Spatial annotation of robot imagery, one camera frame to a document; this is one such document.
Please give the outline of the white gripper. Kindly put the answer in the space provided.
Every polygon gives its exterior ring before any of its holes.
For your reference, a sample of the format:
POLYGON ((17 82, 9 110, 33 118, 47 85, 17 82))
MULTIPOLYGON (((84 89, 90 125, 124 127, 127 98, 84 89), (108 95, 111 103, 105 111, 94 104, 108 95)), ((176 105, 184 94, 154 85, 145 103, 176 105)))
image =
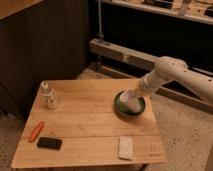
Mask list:
POLYGON ((137 84, 136 87, 130 91, 129 98, 130 99, 141 98, 147 96, 148 94, 149 92, 144 86, 137 84))

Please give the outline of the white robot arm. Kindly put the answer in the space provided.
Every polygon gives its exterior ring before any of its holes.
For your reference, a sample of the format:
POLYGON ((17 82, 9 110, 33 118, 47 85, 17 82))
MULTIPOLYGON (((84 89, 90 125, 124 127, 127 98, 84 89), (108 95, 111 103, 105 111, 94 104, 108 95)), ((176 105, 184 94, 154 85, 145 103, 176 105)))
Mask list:
POLYGON ((141 77, 130 99, 144 97, 156 92, 162 85, 176 81, 209 105, 213 105, 213 77, 188 69, 180 59, 163 56, 156 60, 151 72, 141 77))

